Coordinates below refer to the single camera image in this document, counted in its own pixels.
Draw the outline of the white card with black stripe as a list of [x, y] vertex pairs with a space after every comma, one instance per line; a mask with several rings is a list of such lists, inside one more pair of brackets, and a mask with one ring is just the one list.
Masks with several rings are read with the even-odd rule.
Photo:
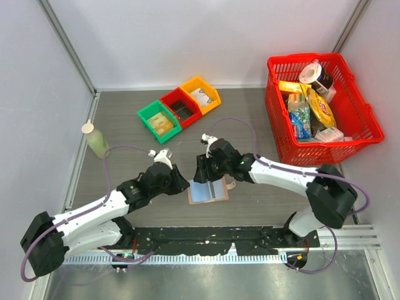
[[209, 189], [211, 200], [223, 201], [229, 199], [228, 189], [224, 177], [218, 181], [210, 182]]

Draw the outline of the grey patterned card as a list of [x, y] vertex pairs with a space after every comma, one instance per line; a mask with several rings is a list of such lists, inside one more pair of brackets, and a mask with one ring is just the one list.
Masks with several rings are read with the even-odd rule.
[[198, 101], [202, 108], [205, 108], [213, 102], [213, 100], [206, 94], [201, 94]]
[[196, 99], [199, 99], [201, 94], [206, 94], [201, 88], [197, 88], [193, 92], [191, 92], [191, 95], [195, 97]]

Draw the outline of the tan leather card holder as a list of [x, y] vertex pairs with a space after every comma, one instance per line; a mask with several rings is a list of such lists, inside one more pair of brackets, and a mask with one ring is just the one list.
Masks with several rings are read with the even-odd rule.
[[[190, 187], [187, 189], [187, 193], [190, 205], [216, 202], [214, 200], [211, 200], [210, 197], [210, 189], [209, 189], [209, 183], [211, 183], [210, 181], [201, 184], [194, 182], [193, 180], [190, 180], [189, 183]], [[234, 189], [236, 187], [235, 180], [231, 181], [229, 184], [226, 183], [226, 186], [227, 186], [227, 192], [229, 190]]]

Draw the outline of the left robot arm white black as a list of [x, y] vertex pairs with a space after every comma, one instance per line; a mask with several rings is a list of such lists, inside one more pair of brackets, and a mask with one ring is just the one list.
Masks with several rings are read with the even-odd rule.
[[79, 209], [50, 216], [42, 212], [34, 217], [20, 245], [25, 252], [21, 276], [27, 265], [35, 278], [55, 271], [64, 260], [76, 253], [101, 246], [128, 248], [134, 239], [134, 229], [125, 216], [147, 206], [159, 196], [183, 193], [189, 187], [173, 164], [155, 162], [138, 177], [124, 181], [106, 196]]

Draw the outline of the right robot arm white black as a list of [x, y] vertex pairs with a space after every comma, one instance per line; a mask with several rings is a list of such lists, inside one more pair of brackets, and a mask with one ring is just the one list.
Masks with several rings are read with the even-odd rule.
[[277, 186], [307, 198], [309, 207], [286, 221], [278, 242], [299, 246], [305, 237], [323, 227], [339, 229], [358, 198], [356, 190], [330, 164], [320, 168], [276, 163], [251, 153], [241, 154], [230, 142], [202, 135], [205, 154], [196, 158], [194, 182], [208, 183], [225, 175], [235, 181]]

